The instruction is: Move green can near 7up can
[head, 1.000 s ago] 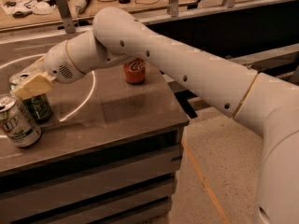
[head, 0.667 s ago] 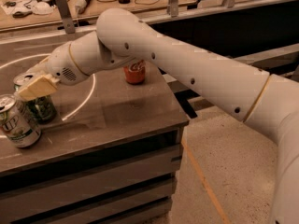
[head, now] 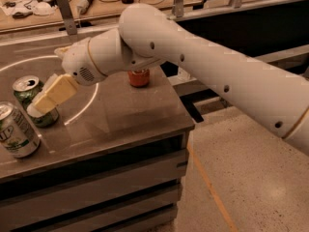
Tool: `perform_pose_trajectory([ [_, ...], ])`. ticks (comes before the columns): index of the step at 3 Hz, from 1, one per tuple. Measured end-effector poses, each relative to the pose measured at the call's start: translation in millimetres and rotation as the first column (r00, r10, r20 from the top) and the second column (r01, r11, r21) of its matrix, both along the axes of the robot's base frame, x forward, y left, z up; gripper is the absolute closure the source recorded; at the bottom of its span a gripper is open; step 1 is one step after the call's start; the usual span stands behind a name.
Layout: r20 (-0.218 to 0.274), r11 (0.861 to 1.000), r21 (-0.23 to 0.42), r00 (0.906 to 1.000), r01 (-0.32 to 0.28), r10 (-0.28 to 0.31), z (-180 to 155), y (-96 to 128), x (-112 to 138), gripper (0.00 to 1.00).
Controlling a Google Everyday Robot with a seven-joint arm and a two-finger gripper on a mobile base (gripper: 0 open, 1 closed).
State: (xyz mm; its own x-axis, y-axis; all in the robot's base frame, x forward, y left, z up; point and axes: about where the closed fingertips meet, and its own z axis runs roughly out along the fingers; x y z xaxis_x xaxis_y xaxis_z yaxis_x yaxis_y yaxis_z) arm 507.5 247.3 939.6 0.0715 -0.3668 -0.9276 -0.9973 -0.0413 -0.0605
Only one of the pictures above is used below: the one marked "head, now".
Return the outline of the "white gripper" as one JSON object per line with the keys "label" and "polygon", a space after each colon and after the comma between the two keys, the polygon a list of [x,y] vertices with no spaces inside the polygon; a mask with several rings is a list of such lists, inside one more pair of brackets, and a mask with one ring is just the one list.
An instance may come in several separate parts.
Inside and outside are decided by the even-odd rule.
{"label": "white gripper", "polygon": [[90,86],[102,82],[106,75],[98,70],[89,50],[90,38],[70,46],[58,47],[54,53],[62,58],[66,74],[53,74],[42,90],[32,99],[27,113],[35,118],[42,117],[77,93],[79,84]]}

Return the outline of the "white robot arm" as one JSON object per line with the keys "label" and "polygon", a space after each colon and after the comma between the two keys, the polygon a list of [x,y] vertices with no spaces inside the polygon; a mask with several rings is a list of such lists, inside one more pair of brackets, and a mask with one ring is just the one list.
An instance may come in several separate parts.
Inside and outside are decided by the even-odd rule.
{"label": "white robot arm", "polygon": [[53,74],[26,111],[41,117],[79,86],[120,71],[171,62],[257,123],[309,155],[309,82],[302,76],[197,37],[148,4],[124,9],[119,25],[55,51],[63,74]]}

